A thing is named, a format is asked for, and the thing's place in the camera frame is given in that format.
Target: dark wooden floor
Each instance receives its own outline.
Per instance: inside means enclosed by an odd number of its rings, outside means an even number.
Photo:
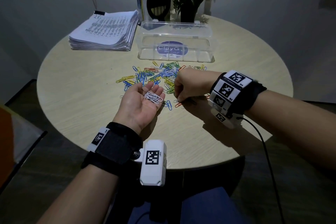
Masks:
[[[335,105],[321,107],[336,112]],[[10,108],[48,134],[0,195],[0,223],[35,223],[78,173],[86,151],[68,141],[48,122],[38,103],[36,83],[25,89]],[[334,173],[316,169],[274,137],[266,145],[286,222],[336,223]],[[203,172],[208,172],[214,186],[225,187],[237,208],[252,223],[280,223],[262,145],[245,158]],[[224,172],[223,181],[219,181],[218,172]],[[206,188],[201,179],[199,188],[193,183],[200,178],[198,173],[186,175],[185,186],[192,185],[194,190]]]

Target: person's left forearm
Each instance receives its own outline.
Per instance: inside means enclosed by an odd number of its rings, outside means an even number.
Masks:
[[[78,173],[37,223],[101,223],[117,183],[116,175],[88,165]]]

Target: wrist-mounted device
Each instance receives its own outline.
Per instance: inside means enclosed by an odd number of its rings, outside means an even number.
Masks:
[[[82,169],[91,164],[124,177],[129,175],[134,162],[142,162],[142,185],[165,184],[167,148],[161,140],[149,140],[142,148],[142,139],[136,132],[122,124],[111,122],[106,128],[100,128],[87,150],[89,153],[82,163]]]
[[[222,73],[211,88],[211,113],[226,127],[241,123],[244,111],[250,109],[258,94],[266,90],[262,84],[234,70]]]

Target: plastic box lid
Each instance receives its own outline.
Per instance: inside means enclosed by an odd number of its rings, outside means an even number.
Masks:
[[[204,23],[144,21],[136,39],[139,59],[213,62],[216,40]]]

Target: table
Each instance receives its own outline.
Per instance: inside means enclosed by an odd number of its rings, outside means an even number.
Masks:
[[[204,63],[208,70],[234,69],[259,80],[269,90],[293,96],[288,69],[268,44],[233,23],[211,16],[206,19],[214,37],[221,39],[215,62]],[[66,138],[86,149],[118,110],[124,84],[116,81],[134,74],[132,66],[152,65],[151,60],[139,60],[137,55],[135,41],[130,52],[73,51],[68,36],[64,37],[45,57],[37,79],[38,98],[49,121]],[[174,99],[173,94],[166,96],[172,104]],[[166,143],[168,169],[215,165],[251,152],[261,143],[246,121],[240,128],[229,130],[209,110],[206,100],[187,110],[174,105],[172,111],[163,108],[141,135]],[[256,126],[265,141],[271,137]]]

